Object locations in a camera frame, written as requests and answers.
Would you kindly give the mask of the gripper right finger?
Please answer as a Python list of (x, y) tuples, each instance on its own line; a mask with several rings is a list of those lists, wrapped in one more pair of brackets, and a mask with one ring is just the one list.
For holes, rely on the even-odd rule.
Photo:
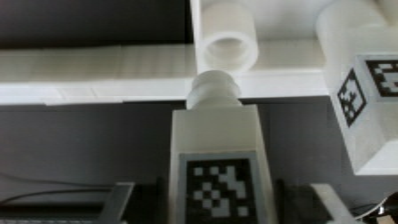
[(335, 188), (326, 183), (276, 181), (280, 224), (360, 224)]

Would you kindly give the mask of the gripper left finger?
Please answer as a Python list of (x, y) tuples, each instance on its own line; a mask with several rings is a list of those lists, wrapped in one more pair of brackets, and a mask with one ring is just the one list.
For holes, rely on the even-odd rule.
[(152, 183), (116, 183), (97, 224), (159, 224), (162, 184), (162, 178)]

